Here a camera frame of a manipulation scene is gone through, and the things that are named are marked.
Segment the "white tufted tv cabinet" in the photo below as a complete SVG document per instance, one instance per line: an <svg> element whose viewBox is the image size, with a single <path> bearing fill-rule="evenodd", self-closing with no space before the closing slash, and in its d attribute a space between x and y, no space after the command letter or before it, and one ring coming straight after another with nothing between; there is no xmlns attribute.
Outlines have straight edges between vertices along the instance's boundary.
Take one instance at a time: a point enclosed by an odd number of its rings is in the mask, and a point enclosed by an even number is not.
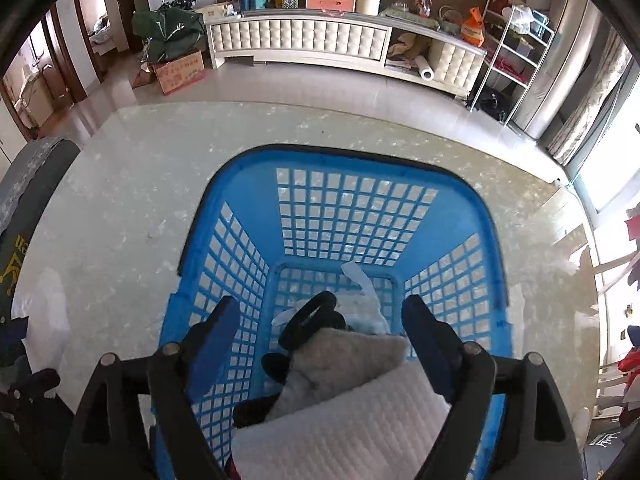
<svg viewBox="0 0 640 480"><path fill-rule="evenodd" d="M467 98L486 51L454 36L390 16L306 10L252 11L206 18L210 58L307 64L381 75ZM423 55L435 77L424 81L414 58Z"/></svg>

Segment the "cardboard box with red print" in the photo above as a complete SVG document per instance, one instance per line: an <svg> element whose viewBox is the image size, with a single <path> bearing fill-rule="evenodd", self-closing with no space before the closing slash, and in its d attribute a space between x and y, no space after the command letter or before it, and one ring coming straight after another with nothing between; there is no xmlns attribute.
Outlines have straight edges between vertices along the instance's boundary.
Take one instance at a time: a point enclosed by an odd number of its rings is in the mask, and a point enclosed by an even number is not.
<svg viewBox="0 0 640 480"><path fill-rule="evenodd" d="M156 64L154 73L164 96L190 86L204 78L205 67L199 50L183 55L170 62Z"/></svg>

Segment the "black soft item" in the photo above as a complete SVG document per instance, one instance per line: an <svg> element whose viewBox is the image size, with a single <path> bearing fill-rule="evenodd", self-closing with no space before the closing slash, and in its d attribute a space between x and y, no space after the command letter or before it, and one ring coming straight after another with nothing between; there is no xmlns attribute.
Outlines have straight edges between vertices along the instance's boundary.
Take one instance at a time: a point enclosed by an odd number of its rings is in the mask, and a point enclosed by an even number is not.
<svg viewBox="0 0 640 480"><path fill-rule="evenodd" d="M319 292L309 299L285 325L278 340L284 353L266 353L260 359L262 370L277 384L283 386L288 378L293 352L302 348L322 328L344 330L347 326L344 316L335 311L337 299L333 292ZM241 429L261 424L279 400L281 393L262 396L240 402L233 409L233 426Z"/></svg>

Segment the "white textured foam pad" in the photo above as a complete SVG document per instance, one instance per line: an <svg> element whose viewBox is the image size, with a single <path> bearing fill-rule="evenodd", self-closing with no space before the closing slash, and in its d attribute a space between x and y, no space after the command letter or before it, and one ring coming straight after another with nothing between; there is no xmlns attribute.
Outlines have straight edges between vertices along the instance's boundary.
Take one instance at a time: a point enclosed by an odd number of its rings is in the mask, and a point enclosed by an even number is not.
<svg viewBox="0 0 640 480"><path fill-rule="evenodd" d="M449 404L419 362L352 391L239 430L231 457L242 479L412 479Z"/></svg>

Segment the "green plastic bag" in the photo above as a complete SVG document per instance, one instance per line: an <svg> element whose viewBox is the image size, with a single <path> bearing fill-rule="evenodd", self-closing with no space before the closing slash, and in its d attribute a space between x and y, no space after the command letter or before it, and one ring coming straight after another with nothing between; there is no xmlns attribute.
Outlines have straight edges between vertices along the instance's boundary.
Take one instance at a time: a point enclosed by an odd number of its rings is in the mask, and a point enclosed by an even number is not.
<svg viewBox="0 0 640 480"><path fill-rule="evenodd" d="M132 31L143 39L143 61L158 64L191 52L204 38L205 24L201 13L161 6L135 13Z"/></svg>

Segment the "cream pillar candle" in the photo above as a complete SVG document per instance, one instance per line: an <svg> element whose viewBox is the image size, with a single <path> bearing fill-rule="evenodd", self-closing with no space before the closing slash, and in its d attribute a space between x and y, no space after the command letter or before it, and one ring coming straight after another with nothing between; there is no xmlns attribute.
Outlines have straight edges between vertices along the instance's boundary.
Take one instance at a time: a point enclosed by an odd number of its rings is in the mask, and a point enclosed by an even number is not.
<svg viewBox="0 0 640 480"><path fill-rule="evenodd" d="M363 15L378 15L381 0L356 0L356 12Z"/></svg>

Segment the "white metal shelf rack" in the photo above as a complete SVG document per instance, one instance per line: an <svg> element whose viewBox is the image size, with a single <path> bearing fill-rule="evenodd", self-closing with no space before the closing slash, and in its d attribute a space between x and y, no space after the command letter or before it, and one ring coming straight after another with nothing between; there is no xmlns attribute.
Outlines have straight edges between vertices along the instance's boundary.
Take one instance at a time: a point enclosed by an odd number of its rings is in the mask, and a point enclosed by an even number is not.
<svg viewBox="0 0 640 480"><path fill-rule="evenodd" d="M533 89L555 30L546 14L521 4L486 6L483 18L486 56L466 106L506 125Z"/></svg>

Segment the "orange bag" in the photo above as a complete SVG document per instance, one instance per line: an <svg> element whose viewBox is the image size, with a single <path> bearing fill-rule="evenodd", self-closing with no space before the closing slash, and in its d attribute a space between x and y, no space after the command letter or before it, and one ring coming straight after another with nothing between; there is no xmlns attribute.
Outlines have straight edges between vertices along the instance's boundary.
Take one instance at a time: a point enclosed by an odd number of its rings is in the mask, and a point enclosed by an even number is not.
<svg viewBox="0 0 640 480"><path fill-rule="evenodd" d="M485 41L484 30L483 14L478 6L474 6L469 10L469 17L461 25L461 38L467 44L479 48Z"/></svg>

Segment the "wooden clothes drying rack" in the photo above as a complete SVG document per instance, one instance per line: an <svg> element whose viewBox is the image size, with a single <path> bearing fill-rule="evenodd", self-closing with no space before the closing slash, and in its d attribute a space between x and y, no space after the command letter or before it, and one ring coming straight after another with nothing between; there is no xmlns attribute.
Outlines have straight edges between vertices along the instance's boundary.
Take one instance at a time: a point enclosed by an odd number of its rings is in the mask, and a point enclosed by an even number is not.
<svg viewBox="0 0 640 480"><path fill-rule="evenodd" d="M626 424L639 416L639 207L598 229L597 248L601 356L593 416Z"/></svg>

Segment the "silver cylindrical air conditioner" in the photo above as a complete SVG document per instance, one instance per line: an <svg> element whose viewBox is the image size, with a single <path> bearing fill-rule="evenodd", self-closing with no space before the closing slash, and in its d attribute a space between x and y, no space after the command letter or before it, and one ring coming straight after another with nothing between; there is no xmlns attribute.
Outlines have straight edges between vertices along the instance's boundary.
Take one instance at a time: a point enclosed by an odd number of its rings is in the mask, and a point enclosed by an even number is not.
<svg viewBox="0 0 640 480"><path fill-rule="evenodd" d="M570 94L597 37L602 14L590 0L551 0L551 46L513 121L539 140Z"/></svg>

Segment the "beige patterned curtain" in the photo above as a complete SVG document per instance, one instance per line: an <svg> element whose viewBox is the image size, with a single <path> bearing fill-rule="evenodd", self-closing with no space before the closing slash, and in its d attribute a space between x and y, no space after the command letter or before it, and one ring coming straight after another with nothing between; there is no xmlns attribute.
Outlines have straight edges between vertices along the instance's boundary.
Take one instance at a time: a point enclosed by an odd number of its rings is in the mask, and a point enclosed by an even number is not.
<svg viewBox="0 0 640 480"><path fill-rule="evenodd" d="M624 40L611 28L591 87L549 144L549 154L561 166L570 161L585 140L605 99L622 78L630 60L631 53Z"/></svg>

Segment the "grey felt square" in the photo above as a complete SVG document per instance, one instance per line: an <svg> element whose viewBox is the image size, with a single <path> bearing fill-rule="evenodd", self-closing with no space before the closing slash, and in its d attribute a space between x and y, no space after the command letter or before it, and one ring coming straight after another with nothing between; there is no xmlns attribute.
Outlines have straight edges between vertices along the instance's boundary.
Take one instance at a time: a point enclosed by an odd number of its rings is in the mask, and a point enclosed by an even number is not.
<svg viewBox="0 0 640 480"><path fill-rule="evenodd" d="M378 378L407 359L409 341L322 328L294 350L268 422L331 400Z"/></svg>

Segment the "white rectangular sponge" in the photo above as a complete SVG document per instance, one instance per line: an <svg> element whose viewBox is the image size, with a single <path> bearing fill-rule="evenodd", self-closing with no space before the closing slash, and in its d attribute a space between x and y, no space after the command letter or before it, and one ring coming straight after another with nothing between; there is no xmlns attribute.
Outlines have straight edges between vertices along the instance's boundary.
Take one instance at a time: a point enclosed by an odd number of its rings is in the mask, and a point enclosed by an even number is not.
<svg viewBox="0 0 640 480"><path fill-rule="evenodd" d="M28 318L23 344L32 372L59 370L70 340L67 298L60 274L45 268L30 292L14 297L13 316Z"/></svg>

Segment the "blue plastic laundry basket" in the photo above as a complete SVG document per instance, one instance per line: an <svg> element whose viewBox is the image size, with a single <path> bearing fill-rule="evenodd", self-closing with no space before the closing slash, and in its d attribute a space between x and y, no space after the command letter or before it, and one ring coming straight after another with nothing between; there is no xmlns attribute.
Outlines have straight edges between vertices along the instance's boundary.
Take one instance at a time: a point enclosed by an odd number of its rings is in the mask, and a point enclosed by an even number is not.
<svg viewBox="0 0 640 480"><path fill-rule="evenodd" d="M330 292L347 325L399 335L401 305L420 297L440 322L497 356L512 352L506 279L491 216L446 170L381 155L267 146L209 181L178 266L160 339L182 338L224 297L228 348L200 374L192 410L221 465L244 479L410 479L434 448L447 404L418 371L236 429L236 404L279 386L260 360L294 313Z"/></svg>

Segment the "paper roll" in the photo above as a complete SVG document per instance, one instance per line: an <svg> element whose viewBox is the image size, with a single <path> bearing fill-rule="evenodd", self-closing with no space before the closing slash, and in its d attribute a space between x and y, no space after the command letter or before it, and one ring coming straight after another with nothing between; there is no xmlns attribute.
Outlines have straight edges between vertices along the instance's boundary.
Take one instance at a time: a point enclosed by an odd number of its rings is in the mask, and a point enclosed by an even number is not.
<svg viewBox="0 0 640 480"><path fill-rule="evenodd" d="M423 55L418 55L414 58L414 64L416 64L416 70L419 76L424 81L431 81L435 77L435 72L432 66L428 64L427 59Z"/></svg>

